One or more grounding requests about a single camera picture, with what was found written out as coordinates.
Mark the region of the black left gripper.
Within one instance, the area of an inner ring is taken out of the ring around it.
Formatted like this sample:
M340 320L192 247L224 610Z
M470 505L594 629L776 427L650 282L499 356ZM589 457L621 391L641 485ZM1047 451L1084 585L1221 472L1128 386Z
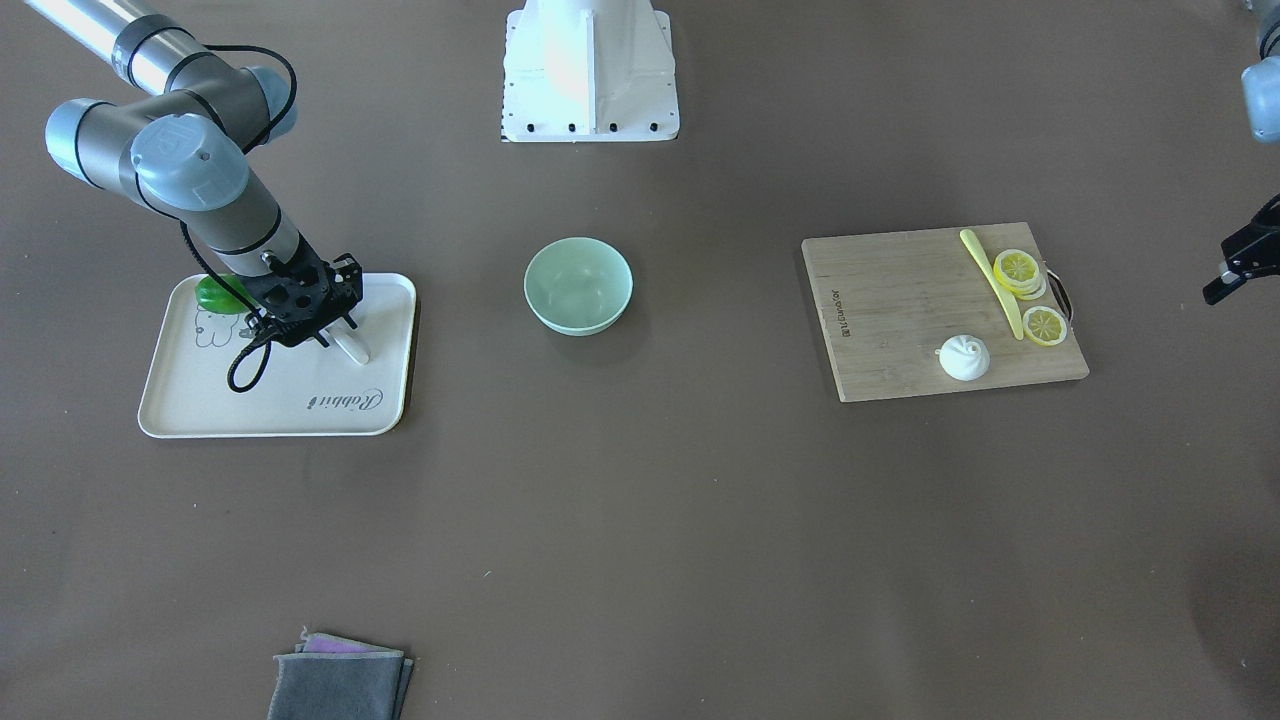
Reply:
M1239 231L1221 242L1221 275L1202 288L1216 305L1243 286L1242 275L1279 273L1279 195L1272 196Z

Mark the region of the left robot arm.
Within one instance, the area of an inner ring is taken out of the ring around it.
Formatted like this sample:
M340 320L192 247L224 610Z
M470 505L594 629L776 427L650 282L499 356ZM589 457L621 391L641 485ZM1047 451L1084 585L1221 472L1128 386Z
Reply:
M1257 24L1254 45L1258 60L1242 72L1245 114L1254 141L1279 142L1279 3L1242 4ZM1225 300L1249 281L1279 273L1279 196L1272 196L1253 217L1221 242L1219 275L1203 290L1207 305Z

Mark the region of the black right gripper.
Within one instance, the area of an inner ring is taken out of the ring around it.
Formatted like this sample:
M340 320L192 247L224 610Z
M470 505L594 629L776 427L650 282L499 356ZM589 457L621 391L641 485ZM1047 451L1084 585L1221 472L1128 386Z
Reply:
M352 311L364 299L364 269L349 254L329 263L315 252L297 252L288 263L274 261L265 275L244 275L242 283L261 307L251 323L251 348L271 342L293 348L312 338L329 348L323 332L333 323L358 329Z

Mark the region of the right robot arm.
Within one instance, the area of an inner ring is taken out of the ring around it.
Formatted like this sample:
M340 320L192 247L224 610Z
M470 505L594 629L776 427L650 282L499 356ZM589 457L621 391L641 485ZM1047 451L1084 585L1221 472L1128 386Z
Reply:
M297 119L291 67L234 67L223 46L142 1L36 1L33 9L143 92L116 105L76 99L45 128L68 174L183 224L242 283L259 314L253 346L328 345L355 327L364 295L351 255L321 259L248 163Z

